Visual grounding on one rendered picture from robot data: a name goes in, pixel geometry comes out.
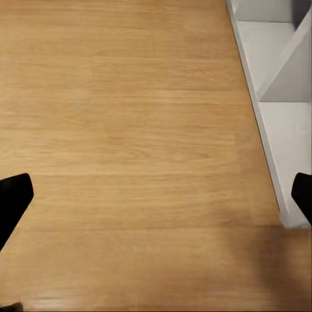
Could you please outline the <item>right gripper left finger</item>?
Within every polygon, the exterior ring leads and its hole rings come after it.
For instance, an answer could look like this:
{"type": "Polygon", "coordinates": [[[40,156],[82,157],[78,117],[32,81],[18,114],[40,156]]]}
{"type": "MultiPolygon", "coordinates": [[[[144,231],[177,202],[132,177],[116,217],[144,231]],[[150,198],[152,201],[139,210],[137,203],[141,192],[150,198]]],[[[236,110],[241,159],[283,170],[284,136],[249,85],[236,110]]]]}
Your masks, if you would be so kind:
{"type": "Polygon", "coordinates": [[[27,173],[0,180],[0,251],[34,197],[27,173]]]}

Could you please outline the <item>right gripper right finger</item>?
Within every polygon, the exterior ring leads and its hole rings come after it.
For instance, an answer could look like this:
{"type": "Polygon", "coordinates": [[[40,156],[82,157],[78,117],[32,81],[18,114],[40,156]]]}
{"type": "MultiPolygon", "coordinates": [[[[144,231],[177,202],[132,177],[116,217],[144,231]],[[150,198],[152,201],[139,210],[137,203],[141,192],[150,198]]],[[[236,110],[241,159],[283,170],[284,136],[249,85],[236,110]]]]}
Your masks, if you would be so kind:
{"type": "Polygon", "coordinates": [[[297,173],[291,195],[312,225],[312,175],[297,173]]]}

